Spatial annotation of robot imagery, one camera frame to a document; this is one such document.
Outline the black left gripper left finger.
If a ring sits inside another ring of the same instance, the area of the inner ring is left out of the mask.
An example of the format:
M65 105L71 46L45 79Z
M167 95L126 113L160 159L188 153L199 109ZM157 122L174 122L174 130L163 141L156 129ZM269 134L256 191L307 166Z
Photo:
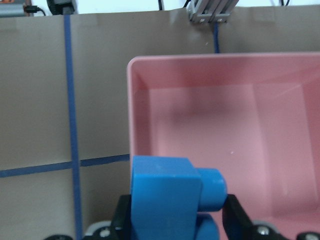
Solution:
M112 240L131 239L131 195L121 195L110 225Z

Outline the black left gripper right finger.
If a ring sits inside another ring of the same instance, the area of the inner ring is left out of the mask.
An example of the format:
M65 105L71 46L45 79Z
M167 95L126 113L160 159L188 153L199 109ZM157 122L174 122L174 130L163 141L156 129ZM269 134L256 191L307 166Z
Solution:
M222 208L222 225L228 240L251 240L253 222L234 194L228 194Z

